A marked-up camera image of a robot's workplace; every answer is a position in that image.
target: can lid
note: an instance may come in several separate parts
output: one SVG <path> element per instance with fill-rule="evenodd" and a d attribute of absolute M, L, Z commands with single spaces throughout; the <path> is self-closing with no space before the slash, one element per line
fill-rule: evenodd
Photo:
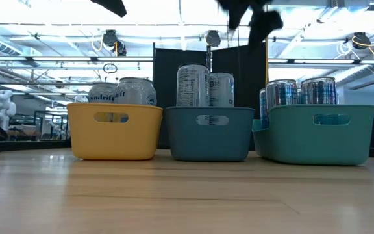
<path fill-rule="evenodd" d="M 119 79 L 119 81 L 129 80 L 129 79 L 137 79 L 137 80 L 149 81 L 149 82 L 152 83 L 151 80 L 149 80 L 148 78 L 143 78 L 143 77 L 124 77 L 124 78 Z"/>
<path fill-rule="evenodd" d="M 182 64 L 179 66 L 179 69 L 182 68 L 183 66 L 188 66 L 188 65 L 198 65 L 198 66 L 204 66 L 205 68 L 208 69 L 208 67 L 204 64 L 200 64 L 200 63 L 187 63 L 187 64 Z"/>
<path fill-rule="evenodd" d="M 94 82 L 94 83 L 92 83 L 92 85 L 97 85 L 97 84 L 118 85 L 117 83 L 111 83 L 111 82 Z"/>
<path fill-rule="evenodd" d="M 269 84 L 273 84 L 273 83 L 280 83 L 282 81 L 291 81 L 291 82 L 295 82 L 295 83 L 297 82 L 293 79 L 278 79 L 278 80 L 274 80 L 274 81 L 270 81 L 270 82 L 266 83 L 266 86 L 269 85 Z"/>
<path fill-rule="evenodd" d="M 227 71 L 213 71 L 213 72 L 210 72 L 210 74 L 217 74 L 217 73 L 224 73 L 224 74 L 229 74 L 229 75 L 233 76 L 233 73 L 227 72 Z"/>
<path fill-rule="evenodd" d="M 314 81 L 314 80 L 316 80 L 316 79 L 331 79 L 331 80 L 333 80 L 333 81 L 336 80 L 336 78 L 334 78 L 334 77 L 314 77 L 314 78 L 309 78 L 309 79 L 305 79 L 304 81 L 301 81 L 301 84 L 302 84 L 302 83 L 305 83 L 305 82 Z"/>

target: table surface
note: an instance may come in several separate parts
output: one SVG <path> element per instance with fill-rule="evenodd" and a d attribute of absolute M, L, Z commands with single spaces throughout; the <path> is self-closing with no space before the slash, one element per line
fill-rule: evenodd
<path fill-rule="evenodd" d="M 80 161 L 0 153 L 0 233 L 374 233 L 374 159 L 359 167 Z"/>

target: bin handle cutout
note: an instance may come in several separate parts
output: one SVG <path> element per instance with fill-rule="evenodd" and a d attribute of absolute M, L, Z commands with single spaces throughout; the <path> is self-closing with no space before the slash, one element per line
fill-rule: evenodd
<path fill-rule="evenodd" d="M 315 125 L 349 125 L 350 116 L 346 114 L 315 114 L 312 117 Z"/>
<path fill-rule="evenodd" d="M 125 113 L 97 112 L 93 116 L 99 123 L 121 123 L 128 122 L 129 116 Z"/>
<path fill-rule="evenodd" d="M 195 118 L 198 125 L 218 125 L 226 126 L 229 124 L 229 118 L 223 115 L 206 115 L 202 114 Z"/>

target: plastic bin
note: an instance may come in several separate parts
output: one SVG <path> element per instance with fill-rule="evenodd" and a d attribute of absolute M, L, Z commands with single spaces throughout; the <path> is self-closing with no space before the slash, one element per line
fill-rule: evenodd
<path fill-rule="evenodd" d="M 166 109 L 171 154 L 180 161 L 238 162 L 246 159 L 254 109 L 242 107 L 169 107 Z M 226 125 L 200 125 L 198 116 L 226 116 Z"/>
<path fill-rule="evenodd" d="M 356 166 L 368 159 L 372 105 L 289 105 L 274 107 L 270 113 L 268 129 L 261 130 L 260 120 L 253 122 L 255 148 L 261 157 L 335 166 Z"/>
<path fill-rule="evenodd" d="M 71 147 L 76 157 L 145 160 L 154 156 L 162 119 L 161 108 L 103 103 L 72 103 L 67 108 Z M 98 117 L 105 113 L 114 113 L 114 122 L 99 120 Z"/>

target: yellow bin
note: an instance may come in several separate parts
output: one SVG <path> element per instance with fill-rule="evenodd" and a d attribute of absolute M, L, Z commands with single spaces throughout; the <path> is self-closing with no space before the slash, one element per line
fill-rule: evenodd
<path fill-rule="evenodd" d="M 146 160 L 154 157 L 162 108 L 104 103 L 72 103 L 67 108 L 71 147 L 76 157 L 91 160 Z M 113 122 L 110 118 L 100 117 L 110 113 Z"/>

